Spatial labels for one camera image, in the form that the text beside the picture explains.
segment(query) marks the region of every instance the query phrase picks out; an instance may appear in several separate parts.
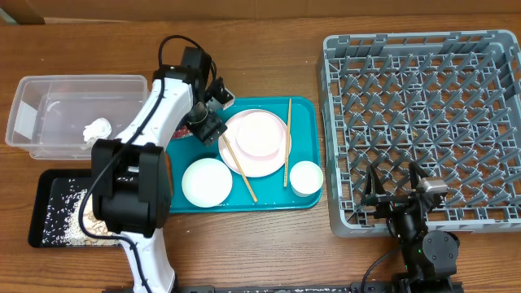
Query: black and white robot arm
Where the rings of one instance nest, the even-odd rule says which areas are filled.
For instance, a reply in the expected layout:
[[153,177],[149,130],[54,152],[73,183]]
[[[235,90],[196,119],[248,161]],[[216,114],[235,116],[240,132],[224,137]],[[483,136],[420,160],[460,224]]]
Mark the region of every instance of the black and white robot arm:
[[[154,73],[150,97],[130,126],[115,140],[98,140],[93,146],[92,176],[101,176],[92,191],[94,215],[105,221],[109,231],[126,238],[120,242],[134,276],[134,293],[174,289],[175,273],[162,229],[173,196],[164,150],[183,125],[205,145],[216,142],[226,130],[217,111],[231,105],[234,96],[221,78],[213,78],[206,90],[212,66],[208,54],[192,47],[185,49],[181,65],[161,64]],[[109,164],[115,156],[117,161]]]

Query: wooden table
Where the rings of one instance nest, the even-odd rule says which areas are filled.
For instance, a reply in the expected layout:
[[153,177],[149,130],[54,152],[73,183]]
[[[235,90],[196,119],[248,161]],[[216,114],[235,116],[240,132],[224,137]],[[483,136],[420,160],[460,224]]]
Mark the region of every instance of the wooden table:
[[[0,28],[0,131],[7,126],[20,79],[52,74],[142,74],[156,69],[169,34],[194,38],[215,59],[238,97],[301,95],[318,113],[315,65],[322,40],[337,33],[398,33],[505,28],[521,36],[521,15],[441,15],[345,19],[72,24]],[[177,63],[186,43],[167,45]],[[322,123],[318,123],[323,142]],[[324,165],[321,143],[322,165]],[[35,249],[28,227],[40,174],[87,162],[33,160],[0,145],[0,291],[99,292],[131,286],[118,248]],[[331,233],[327,190],[310,210],[171,216],[166,246],[181,285],[349,284],[395,246],[390,238]],[[467,292],[513,292],[521,286],[521,235],[464,234],[455,279]],[[403,271],[400,257],[370,278]]]

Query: teal tray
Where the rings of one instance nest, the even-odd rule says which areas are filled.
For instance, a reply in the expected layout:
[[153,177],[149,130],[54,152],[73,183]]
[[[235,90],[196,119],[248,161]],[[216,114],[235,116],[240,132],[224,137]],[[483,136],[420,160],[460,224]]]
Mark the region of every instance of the teal tray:
[[[287,122],[287,108],[290,97],[277,98],[237,98],[235,104],[219,115],[227,121],[233,115],[247,109],[262,109],[281,117]],[[284,167],[277,172],[260,178],[248,178],[252,189],[257,196],[257,203],[253,202],[249,191],[240,175],[232,173],[233,186],[230,195],[219,206],[213,208],[199,208],[191,204],[182,193],[181,182],[185,170],[202,158],[216,158],[222,161],[217,143],[205,147],[197,138],[188,137],[172,140],[168,147],[172,162],[173,197],[170,204],[170,213],[187,212],[253,212],[296,208],[311,208],[317,204],[322,189],[314,195],[301,198],[293,193],[288,183],[284,188]],[[296,163],[309,160],[320,165],[318,153],[317,116],[314,105],[302,97],[291,97],[291,154],[289,168]]]

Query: wooden chopstick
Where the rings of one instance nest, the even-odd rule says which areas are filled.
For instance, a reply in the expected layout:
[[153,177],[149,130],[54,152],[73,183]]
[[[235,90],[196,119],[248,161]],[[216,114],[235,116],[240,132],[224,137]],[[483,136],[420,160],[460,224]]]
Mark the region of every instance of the wooden chopstick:
[[286,131],[286,159],[284,160],[284,187],[287,187],[287,168],[290,160],[290,140],[291,140],[291,98],[290,106],[287,110],[287,131]]
[[226,135],[224,133],[222,134],[222,139],[225,141],[226,147],[228,147],[228,151],[230,151],[231,157],[234,158],[235,164],[237,165],[237,168],[239,169],[241,176],[243,176],[244,183],[246,183],[247,189],[250,190],[250,194],[253,197],[253,201],[257,202],[257,197],[255,196],[255,193],[253,192],[253,189],[250,186],[250,182],[247,180],[246,175],[244,175],[244,171],[241,168],[241,165],[239,164],[239,160],[237,160],[234,150],[231,149],[230,142],[228,141],[228,138],[226,138]]

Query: clear plastic container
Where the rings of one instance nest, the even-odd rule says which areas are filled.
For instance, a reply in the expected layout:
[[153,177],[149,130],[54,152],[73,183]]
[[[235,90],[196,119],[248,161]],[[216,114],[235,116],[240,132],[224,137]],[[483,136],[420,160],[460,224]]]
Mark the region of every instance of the clear plastic container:
[[112,127],[108,139],[114,138],[147,97],[142,76],[24,77],[9,114],[6,143],[29,151],[34,159],[89,160],[85,126],[105,118]]

